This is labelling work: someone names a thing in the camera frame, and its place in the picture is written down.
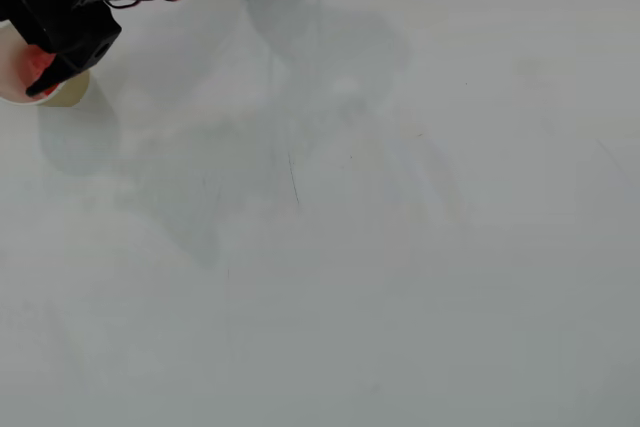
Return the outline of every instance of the white table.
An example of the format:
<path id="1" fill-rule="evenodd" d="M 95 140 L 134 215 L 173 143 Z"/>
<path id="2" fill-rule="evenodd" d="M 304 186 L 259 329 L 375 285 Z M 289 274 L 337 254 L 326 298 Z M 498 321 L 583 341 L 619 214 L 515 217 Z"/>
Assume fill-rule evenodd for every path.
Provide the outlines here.
<path id="1" fill-rule="evenodd" d="M 640 0 L 184 0 L 0 107 L 7 427 L 637 426 Z"/>

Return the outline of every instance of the tabletop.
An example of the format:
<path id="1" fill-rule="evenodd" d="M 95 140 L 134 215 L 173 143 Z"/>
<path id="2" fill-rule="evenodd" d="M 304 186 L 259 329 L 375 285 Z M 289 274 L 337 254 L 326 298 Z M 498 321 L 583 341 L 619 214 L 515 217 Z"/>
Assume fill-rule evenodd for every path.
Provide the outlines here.
<path id="1" fill-rule="evenodd" d="M 0 106 L 3 425 L 637 425 L 639 6 L 118 11 Z"/>

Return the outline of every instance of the white surface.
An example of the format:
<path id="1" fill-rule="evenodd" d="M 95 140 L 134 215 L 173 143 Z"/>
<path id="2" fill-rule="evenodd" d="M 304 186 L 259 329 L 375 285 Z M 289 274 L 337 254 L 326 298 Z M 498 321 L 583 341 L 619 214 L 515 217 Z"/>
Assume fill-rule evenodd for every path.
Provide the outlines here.
<path id="1" fill-rule="evenodd" d="M 638 425 L 639 6 L 119 13 L 0 108 L 2 425 Z"/>

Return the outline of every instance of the scratch mark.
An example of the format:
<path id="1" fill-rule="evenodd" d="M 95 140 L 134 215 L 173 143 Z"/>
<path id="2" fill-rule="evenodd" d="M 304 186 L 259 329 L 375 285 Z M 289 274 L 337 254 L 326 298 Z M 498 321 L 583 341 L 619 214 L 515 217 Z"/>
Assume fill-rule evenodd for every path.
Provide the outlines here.
<path id="1" fill-rule="evenodd" d="M 296 188 L 296 179 L 293 177 L 293 167 L 291 166 L 291 152 L 287 152 L 289 156 L 289 172 L 291 172 L 291 183 L 293 184 L 293 192 L 296 194 L 296 202 L 300 207 L 300 199 L 298 199 L 298 189 Z"/>
<path id="2" fill-rule="evenodd" d="M 618 160 L 614 157 L 614 155 L 611 153 L 611 151 L 607 148 L 606 145 L 604 145 L 604 143 L 600 140 L 600 139 L 596 139 L 596 142 L 598 143 L 598 145 L 600 146 L 600 148 L 602 150 L 604 150 L 605 154 L 607 154 L 607 157 L 609 157 L 609 160 L 611 160 L 611 162 L 613 162 L 613 165 L 615 165 L 616 169 L 618 169 L 618 171 L 620 171 L 620 173 L 622 174 L 622 177 L 624 178 L 624 180 L 631 186 L 633 187 L 633 181 L 631 180 L 631 178 L 629 177 L 629 175 L 627 174 L 627 172 L 622 168 L 622 166 L 620 165 L 620 163 L 618 162 Z"/>

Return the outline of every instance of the paper cup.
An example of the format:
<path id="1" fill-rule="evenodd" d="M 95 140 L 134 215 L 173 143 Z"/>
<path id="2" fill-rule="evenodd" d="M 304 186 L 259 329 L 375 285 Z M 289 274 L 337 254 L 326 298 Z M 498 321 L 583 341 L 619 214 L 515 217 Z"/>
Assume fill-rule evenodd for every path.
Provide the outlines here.
<path id="1" fill-rule="evenodd" d="M 29 58 L 30 55 L 33 55 L 33 52 L 29 52 L 29 49 L 33 50 L 37 48 L 28 46 L 9 21 L 0 22 L 0 75 L 3 76 L 0 79 L 1 102 L 11 105 L 48 104 L 52 100 L 58 98 L 67 85 L 75 80 L 72 79 L 59 84 L 42 98 L 29 99 L 29 97 L 24 93 L 27 87 L 25 83 L 31 84 L 37 79 L 37 75 L 41 75 L 34 72 L 35 67 L 33 63 L 35 63 L 35 61 L 32 58 Z M 46 57 L 48 54 L 43 52 L 42 55 Z M 86 79 L 79 79 L 73 82 L 76 94 L 70 97 L 77 97 L 75 103 L 82 99 L 82 96 L 88 88 L 88 84 L 88 73 Z M 71 100 L 71 98 L 66 99 L 62 105 L 75 105 Z"/>

